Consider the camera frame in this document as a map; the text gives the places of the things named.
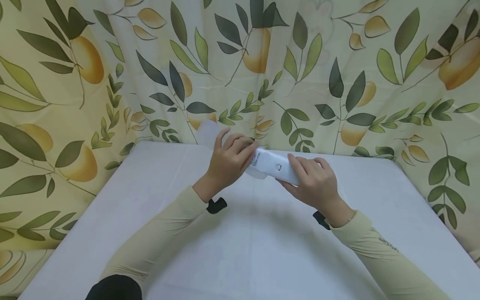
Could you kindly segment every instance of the beige sleeve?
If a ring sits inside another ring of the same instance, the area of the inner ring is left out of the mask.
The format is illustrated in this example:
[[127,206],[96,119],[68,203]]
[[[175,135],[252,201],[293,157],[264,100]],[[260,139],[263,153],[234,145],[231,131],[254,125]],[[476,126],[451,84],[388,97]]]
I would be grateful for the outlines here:
[[389,300],[447,300],[442,290],[372,227],[360,211],[333,234],[352,249]]
[[135,280],[140,288],[162,250],[201,215],[208,204],[203,202],[191,186],[183,190],[175,201],[135,232],[112,256],[100,279],[110,275],[125,275]]

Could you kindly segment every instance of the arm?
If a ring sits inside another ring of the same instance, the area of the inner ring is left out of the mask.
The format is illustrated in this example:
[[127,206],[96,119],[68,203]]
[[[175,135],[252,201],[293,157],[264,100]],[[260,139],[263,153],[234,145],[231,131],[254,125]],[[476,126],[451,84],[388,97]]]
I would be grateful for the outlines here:
[[232,134],[222,145],[228,130],[218,135],[205,175],[115,252],[87,300],[141,300],[143,281],[163,249],[205,211],[212,197],[233,184],[250,164],[257,143],[241,134]]
[[335,236],[352,249],[389,300],[449,299],[408,258],[372,227],[360,211],[352,210],[338,195],[335,174],[323,158],[308,160],[288,155],[299,187],[280,182],[295,198],[325,216]]

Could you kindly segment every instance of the white tablecloth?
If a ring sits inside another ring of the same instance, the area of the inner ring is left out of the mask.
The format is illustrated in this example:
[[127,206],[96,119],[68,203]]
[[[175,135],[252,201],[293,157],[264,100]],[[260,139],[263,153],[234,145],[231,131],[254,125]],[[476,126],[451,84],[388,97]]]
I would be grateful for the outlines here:
[[[138,144],[20,300],[85,299],[115,250],[195,183],[210,155],[198,145]],[[478,299],[480,270],[393,162],[320,156],[345,201],[385,239],[452,299]],[[144,299],[384,299],[355,254],[273,178],[243,175],[219,196],[228,207],[205,212],[162,253]]]

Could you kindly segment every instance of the floral curtain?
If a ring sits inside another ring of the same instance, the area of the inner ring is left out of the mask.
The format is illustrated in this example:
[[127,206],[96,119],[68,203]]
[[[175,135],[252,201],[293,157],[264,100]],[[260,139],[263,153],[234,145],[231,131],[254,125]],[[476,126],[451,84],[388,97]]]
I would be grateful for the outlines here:
[[194,144],[206,119],[271,149],[395,161],[479,264],[479,10],[0,0],[0,296],[22,292],[135,144]]

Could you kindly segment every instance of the wrist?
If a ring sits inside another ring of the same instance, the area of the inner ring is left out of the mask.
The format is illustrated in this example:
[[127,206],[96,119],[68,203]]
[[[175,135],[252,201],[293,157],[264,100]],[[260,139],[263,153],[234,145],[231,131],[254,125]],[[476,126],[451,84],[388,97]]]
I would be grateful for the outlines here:
[[200,177],[200,179],[192,186],[198,197],[205,203],[208,203],[222,188],[218,181],[208,176],[207,174]]
[[334,228],[344,226],[355,216],[355,211],[340,196],[326,202],[322,207],[318,207],[317,210]]

